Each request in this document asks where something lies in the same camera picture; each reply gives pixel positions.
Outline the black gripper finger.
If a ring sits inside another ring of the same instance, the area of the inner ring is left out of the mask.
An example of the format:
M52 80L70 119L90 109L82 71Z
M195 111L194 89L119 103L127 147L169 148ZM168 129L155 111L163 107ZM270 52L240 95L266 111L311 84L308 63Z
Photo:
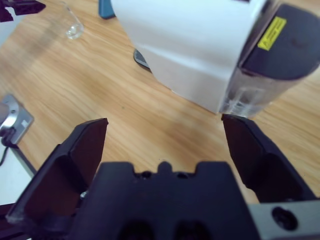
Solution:
M16 14L37 14L45 8L46 5L37 0L15 0L13 5Z
M11 13L4 7L0 7L0 22L5 23L5 22L11 22L13 21L13 17Z
M6 215L7 221L38 224L47 217L72 216L102 160L107 126L106 118L77 125L44 161Z
M317 199L286 156L253 120L232 114L223 114L221 120L241 181L260 203Z

